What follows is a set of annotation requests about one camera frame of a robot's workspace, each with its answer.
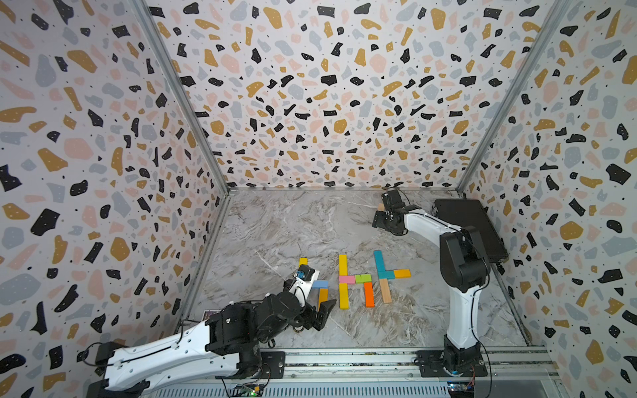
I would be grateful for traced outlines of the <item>light blue block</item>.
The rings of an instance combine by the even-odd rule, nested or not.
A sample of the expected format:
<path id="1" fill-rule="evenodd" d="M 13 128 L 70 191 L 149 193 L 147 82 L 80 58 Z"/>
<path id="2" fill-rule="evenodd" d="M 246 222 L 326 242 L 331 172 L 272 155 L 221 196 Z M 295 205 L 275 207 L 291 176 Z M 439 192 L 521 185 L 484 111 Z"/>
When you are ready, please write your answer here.
<path id="1" fill-rule="evenodd" d="M 328 288 L 328 281 L 327 280 L 316 280 L 313 283 L 312 289 L 313 290 L 321 290 L 321 289 L 327 289 Z"/>

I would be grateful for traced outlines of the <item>pink block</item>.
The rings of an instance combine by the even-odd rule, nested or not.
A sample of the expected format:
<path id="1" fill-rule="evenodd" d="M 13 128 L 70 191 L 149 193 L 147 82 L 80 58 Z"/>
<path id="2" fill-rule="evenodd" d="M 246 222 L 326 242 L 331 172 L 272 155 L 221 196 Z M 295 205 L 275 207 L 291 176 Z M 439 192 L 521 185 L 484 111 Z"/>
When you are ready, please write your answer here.
<path id="1" fill-rule="evenodd" d="M 354 275 L 340 275 L 338 283 L 346 285 L 356 285 L 356 277 Z"/>

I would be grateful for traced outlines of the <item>teal block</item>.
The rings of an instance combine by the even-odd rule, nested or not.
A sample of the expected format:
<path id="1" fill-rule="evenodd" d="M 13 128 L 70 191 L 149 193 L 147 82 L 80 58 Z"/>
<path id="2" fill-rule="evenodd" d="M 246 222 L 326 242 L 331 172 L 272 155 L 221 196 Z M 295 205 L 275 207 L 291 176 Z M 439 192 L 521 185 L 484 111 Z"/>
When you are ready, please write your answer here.
<path id="1" fill-rule="evenodd" d="M 387 271 L 386 271 L 385 262 L 384 262 L 383 254 L 382 254 L 381 250 L 375 250 L 375 252 L 374 252 L 374 260 L 375 260 L 375 265 L 376 265 L 376 269 L 377 269 L 377 272 L 378 272 L 378 278 L 380 280 L 387 279 L 388 278 L 388 274 L 387 274 Z"/>
<path id="2" fill-rule="evenodd" d="M 378 272 L 378 278 L 380 280 L 394 280 L 396 278 L 395 272 L 393 270 L 385 270 Z"/>

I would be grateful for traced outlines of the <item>orange block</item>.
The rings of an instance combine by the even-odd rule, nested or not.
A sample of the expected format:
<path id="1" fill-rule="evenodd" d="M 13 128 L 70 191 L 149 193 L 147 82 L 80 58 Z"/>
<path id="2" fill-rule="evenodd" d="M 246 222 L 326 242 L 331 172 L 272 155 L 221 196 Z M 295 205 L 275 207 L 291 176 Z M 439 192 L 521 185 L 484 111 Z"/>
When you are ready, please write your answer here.
<path id="1" fill-rule="evenodd" d="M 365 282 L 363 284 L 364 288 L 364 298 L 365 298 L 365 306 L 367 308 L 375 307 L 375 298 L 374 298 L 374 290 L 372 282 Z"/>

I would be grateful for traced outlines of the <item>green block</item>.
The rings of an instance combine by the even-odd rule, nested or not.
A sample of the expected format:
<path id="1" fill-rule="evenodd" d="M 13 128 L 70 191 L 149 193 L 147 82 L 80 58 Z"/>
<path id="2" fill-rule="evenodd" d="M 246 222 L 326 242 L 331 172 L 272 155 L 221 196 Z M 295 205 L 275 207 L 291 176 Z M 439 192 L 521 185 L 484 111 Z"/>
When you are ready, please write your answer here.
<path id="1" fill-rule="evenodd" d="M 372 282 L 372 276 L 370 274 L 356 275 L 355 276 L 355 282 L 357 284 L 371 283 Z"/>

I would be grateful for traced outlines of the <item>orange-yellow small block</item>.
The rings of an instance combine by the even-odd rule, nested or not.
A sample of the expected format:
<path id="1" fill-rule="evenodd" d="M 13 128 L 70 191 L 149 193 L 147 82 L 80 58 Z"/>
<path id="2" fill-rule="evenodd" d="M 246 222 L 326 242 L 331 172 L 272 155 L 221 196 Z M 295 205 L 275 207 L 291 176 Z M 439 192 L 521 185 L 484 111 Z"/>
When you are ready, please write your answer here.
<path id="1" fill-rule="evenodd" d="M 396 279 L 408 279 L 408 278 L 411 278 L 411 271 L 410 270 L 394 270 L 393 274 L 394 274 L 394 277 Z"/>

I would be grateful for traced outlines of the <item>tan wooden block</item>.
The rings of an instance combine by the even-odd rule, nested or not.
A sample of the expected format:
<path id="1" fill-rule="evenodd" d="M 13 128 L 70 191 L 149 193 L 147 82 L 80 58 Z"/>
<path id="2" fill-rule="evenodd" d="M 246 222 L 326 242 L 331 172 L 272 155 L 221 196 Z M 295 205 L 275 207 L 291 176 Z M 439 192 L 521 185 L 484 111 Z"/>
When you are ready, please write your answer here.
<path id="1" fill-rule="evenodd" d="M 391 303 L 392 298 L 391 298 L 391 292 L 389 288 L 388 279 L 380 279 L 379 286 L 382 292 L 383 303 Z"/>

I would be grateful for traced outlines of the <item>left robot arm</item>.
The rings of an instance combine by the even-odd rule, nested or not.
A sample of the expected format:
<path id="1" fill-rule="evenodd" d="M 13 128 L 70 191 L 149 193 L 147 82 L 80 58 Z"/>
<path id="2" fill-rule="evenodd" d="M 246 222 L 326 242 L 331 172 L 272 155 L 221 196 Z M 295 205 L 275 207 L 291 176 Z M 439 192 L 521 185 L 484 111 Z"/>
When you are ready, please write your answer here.
<path id="1" fill-rule="evenodd" d="M 89 397 L 140 397 L 181 381 L 201 377 L 246 379 L 262 376 L 261 345 L 287 328 L 322 330 L 336 306 L 300 304 L 289 291 L 261 301 L 232 303 L 184 332 L 137 347 L 103 343 L 96 366 L 103 372 Z"/>

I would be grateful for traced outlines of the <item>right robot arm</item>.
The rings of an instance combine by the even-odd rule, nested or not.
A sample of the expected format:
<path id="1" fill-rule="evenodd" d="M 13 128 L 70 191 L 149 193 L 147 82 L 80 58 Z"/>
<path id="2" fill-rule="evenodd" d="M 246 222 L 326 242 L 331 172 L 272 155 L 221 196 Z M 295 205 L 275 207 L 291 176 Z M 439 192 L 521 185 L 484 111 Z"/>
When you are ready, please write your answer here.
<path id="1" fill-rule="evenodd" d="M 393 235 L 413 232 L 439 248 L 441 276 L 451 292 L 442 363 L 449 374 L 460 376 L 481 360 L 476 332 L 479 297 L 490 281 L 481 234 L 475 227 L 449 224 L 416 205 L 406 205 L 397 189 L 384 192 L 382 202 L 373 227 Z"/>

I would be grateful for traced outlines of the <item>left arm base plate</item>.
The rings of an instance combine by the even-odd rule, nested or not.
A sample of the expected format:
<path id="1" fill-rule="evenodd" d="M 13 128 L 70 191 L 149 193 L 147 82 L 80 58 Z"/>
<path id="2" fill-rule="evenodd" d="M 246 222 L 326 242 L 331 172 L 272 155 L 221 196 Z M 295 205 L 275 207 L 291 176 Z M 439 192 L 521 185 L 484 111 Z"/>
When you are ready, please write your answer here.
<path id="1" fill-rule="evenodd" d="M 251 378 L 278 380 L 285 373 L 285 351 L 261 351 L 257 370 Z"/>

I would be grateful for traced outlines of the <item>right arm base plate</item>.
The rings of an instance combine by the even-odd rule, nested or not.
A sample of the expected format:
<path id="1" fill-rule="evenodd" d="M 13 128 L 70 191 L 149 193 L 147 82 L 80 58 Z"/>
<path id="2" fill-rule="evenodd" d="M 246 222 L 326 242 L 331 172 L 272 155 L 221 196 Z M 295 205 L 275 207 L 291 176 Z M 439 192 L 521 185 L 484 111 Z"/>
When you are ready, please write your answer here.
<path id="1" fill-rule="evenodd" d="M 476 349 L 456 351 L 421 350 L 416 353 L 414 364 L 421 377 L 470 377 L 488 376 L 486 362 Z"/>

